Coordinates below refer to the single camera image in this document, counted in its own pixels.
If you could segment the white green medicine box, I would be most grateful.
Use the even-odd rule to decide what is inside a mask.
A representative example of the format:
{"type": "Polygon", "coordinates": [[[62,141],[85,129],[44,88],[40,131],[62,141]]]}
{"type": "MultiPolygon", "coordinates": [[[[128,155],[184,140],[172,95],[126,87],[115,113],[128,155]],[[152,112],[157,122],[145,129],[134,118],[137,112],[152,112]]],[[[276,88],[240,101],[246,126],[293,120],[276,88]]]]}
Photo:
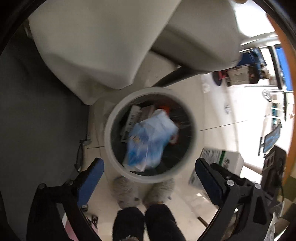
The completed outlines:
{"type": "Polygon", "coordinates": [[[243,186],[240,178],[243,158],[239,152],[204,147],[195,161],[189,185],[208,195],[212,202],[219,202],[226,193],[226,182],[234,181],[243,186]]]}

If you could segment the blue snack bag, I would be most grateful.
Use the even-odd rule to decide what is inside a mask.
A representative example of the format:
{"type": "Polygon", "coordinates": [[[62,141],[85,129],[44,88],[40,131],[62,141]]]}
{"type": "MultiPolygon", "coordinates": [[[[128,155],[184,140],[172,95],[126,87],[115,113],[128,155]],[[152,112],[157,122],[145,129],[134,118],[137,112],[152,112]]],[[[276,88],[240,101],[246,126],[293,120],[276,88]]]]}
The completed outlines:
{"type": "Polygon", "coordinates": [[[136,123],[129,133],[124,168],[135,172],[156,168],[164,148],[178,136],[178,132],[164,109],[155,110],[150,118],[136,123]]]}

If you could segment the white toothpaste box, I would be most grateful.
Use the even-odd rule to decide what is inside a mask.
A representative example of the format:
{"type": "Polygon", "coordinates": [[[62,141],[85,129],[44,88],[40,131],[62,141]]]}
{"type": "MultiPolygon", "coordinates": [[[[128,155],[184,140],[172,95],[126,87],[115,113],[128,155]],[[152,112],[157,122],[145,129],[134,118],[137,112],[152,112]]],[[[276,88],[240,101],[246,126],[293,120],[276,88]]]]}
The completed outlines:
{"type": "Polygon", "coordinates": [[[154,105],[141,108],[138,105],[133,105],[129,112],[125,127],[121,131],[121,142],[127,143],[128,136],[136,123],[150,118],[155,110],[154,105]]]}

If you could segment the white round trash bin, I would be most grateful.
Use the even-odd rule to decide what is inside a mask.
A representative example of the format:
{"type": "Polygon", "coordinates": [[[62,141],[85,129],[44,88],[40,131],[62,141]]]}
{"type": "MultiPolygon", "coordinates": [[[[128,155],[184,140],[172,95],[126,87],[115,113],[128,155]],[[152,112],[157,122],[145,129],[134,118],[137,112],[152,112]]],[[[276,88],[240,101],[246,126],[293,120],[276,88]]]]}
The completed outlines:
{"type": "Polygon", "coordinates": [[[177,175],[191,161],[197,139],[197,121],[188,103],[161,87],[122,99],[104,128],[110,164],[138,183],[159,183],[177,175]]]}

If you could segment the right black trouser leg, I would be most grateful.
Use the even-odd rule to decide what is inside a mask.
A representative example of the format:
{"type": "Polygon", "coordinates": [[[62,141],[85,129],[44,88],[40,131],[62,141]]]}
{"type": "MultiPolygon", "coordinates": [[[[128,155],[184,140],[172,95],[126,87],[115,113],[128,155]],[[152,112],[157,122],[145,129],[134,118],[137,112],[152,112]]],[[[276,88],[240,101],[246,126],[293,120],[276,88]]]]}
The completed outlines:
{"type": "Polygon", "coordinates": [[[152,204],[145,212],[149,240],[186,240],[170,209],[165,204],[152,204]]]}

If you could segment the right grey fuzzy slipper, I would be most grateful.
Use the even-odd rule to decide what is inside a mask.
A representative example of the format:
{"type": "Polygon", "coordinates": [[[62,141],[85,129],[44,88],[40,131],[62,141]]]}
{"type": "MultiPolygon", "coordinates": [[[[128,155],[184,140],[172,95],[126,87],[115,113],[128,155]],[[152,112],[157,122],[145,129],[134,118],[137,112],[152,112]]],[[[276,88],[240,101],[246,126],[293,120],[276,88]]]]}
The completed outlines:
{"type": "Polygon", "coordinates": [[[142,203],[148,208],[153,204],[164,204],[167,200],[170,199],[171,194],[175,188],[175,180],[168,179],[161,183],[156,183],[145,195],[142,203]]]}

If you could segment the grey fuzzy slipper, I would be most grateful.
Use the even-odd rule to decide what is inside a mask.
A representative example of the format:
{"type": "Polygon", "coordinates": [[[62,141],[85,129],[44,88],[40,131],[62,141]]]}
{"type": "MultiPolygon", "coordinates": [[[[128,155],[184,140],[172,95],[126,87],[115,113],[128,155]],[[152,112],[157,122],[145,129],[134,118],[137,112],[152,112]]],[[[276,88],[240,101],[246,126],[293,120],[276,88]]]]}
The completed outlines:
{"type": "Polygon", "coordinates": [[[138,207],[140,198],[137,185],[123,176],[114,179],[113,195],[121,209],[138,207]]]}
{"type": "Polygon", "coordinates": [[[170,199],[171,194],[175,188],[175,180],[168,179],[161,183],[156,183],[145,195],[142,203],[148,208],[153,204],[164,204],[167,200],[170,199]]]}

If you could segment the left grey fuzzy slipper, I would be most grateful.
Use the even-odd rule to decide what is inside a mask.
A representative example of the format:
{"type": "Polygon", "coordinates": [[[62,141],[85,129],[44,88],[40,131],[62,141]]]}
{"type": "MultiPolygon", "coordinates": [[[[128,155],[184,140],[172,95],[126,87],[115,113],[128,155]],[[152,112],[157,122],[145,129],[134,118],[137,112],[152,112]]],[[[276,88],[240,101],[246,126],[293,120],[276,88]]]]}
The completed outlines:
{"type": "Polygon", "coordinates": [[[113,195],[121,209],[138,207],[140,198],[137,185],[123,176],[114,179],[113,195]]]}

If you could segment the dark grey sofa seat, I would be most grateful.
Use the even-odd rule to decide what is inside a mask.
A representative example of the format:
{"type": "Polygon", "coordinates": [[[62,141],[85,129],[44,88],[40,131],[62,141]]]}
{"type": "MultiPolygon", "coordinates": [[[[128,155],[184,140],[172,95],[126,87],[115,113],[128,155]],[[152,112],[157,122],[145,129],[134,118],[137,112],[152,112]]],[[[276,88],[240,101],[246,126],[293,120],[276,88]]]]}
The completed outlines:
{"type": "Polygon", "coordinates": [[[1,193],[9,225],[20,239],[26,238],[37,186],[59,186],[76,176],[88,113],[19,27],[1,54],[1,193]]]}

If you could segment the crumpled foil wrapper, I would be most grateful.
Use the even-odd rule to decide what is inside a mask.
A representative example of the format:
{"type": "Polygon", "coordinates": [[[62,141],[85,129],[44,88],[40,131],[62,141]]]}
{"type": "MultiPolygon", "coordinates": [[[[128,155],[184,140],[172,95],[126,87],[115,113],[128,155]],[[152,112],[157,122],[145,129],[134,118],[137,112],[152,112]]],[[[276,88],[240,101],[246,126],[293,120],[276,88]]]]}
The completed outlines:
{"type": "Polygon", "coordinates": [[[231,113],[231,105],[230,104],[224,105],[224,111],[226,114],[230,114],[231,113]]]}

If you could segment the black red flip-flop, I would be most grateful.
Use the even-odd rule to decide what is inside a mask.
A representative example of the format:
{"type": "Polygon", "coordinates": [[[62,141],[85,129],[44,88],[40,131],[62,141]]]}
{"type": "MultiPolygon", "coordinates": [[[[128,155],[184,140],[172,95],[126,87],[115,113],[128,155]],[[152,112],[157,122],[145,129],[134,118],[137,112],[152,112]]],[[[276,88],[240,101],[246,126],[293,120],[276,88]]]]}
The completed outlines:
{"type": "Polygon", "coordinates": [[[220,86],[222,84],[223,79],[225,79],[226,77],[226,70],[212,72],[212,78],[217,86],[220,86]]]}

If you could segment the blue white box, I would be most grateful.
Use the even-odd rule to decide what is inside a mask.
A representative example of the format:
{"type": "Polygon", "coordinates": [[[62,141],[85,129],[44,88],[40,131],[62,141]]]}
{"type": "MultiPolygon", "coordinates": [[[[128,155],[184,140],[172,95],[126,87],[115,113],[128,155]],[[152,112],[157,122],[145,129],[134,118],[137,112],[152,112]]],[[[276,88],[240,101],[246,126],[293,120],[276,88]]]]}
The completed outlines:
{"type": "Polygon", "coordinates": [[[226,74],[228,86],[257,84],[259,80],[271,77],[259,48],[244,52],[240,62],[235,67],[228,69],[226,74]]]}

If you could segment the round orange-rimmed table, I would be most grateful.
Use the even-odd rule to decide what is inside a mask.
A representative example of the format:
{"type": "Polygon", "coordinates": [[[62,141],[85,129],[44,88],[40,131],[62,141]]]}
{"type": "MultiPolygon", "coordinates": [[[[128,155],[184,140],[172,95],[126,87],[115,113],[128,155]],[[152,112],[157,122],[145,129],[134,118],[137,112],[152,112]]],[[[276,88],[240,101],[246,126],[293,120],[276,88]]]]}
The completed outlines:
{"type": "Polygon", "coordinates": [[[295,47],[275,19],[270,14],[266,16],[277,34],[284,56],[284,63],[281,64],[275,47],[271,46],[270,54],[274,61],[277,85],[284,95],[286,124],[283,125],[283,129],[287,134],[282,133],[281,139],[288,141],[288,147],[282,185],[285,202],[291,206],[295,204],[295,47]]]}

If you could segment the grey padded chair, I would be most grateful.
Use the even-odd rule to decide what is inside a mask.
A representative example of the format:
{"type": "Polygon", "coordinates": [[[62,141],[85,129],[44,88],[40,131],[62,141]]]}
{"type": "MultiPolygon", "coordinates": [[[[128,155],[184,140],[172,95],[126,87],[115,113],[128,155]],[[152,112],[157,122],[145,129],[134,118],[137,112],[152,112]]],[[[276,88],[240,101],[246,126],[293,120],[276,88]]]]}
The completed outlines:
{"type": "Polygon", "coordinates": [[[179,67],[154,86],[232,68],[241,59],[240,50],[241,35],[230,1],[181,1],[151,47],[179,67]]]}

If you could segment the white cloth on chair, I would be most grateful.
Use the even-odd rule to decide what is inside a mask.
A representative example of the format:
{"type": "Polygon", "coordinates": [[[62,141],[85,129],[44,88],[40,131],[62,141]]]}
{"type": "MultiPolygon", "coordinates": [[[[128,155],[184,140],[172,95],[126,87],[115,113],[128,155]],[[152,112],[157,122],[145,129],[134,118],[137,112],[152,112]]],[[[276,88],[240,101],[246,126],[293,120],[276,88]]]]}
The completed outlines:
{"type": "Polygon", "coordinates": [[[179,1],[46,1],[28,18],[41,58],[84,104],[134,77],[179,1]]]}

